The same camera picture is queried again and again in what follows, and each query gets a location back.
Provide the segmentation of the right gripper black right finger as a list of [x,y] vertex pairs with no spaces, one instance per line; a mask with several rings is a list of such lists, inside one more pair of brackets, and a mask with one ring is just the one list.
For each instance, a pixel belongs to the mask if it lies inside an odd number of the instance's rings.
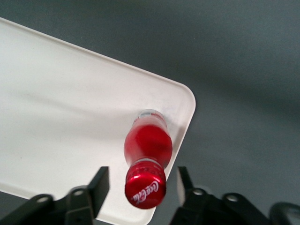
[[184,166],[177,170],[177,188],[180,207],[176,210],[177,225],[224,225],[226,213],[221,200],[195,187]]

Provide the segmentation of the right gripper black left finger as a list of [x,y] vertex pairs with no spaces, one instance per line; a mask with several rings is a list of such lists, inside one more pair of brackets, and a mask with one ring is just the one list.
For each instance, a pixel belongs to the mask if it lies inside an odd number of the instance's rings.
[[59,225],[92,225],[109,192],[109,167],[102,166],[88,185],[72,188],[55,202]]

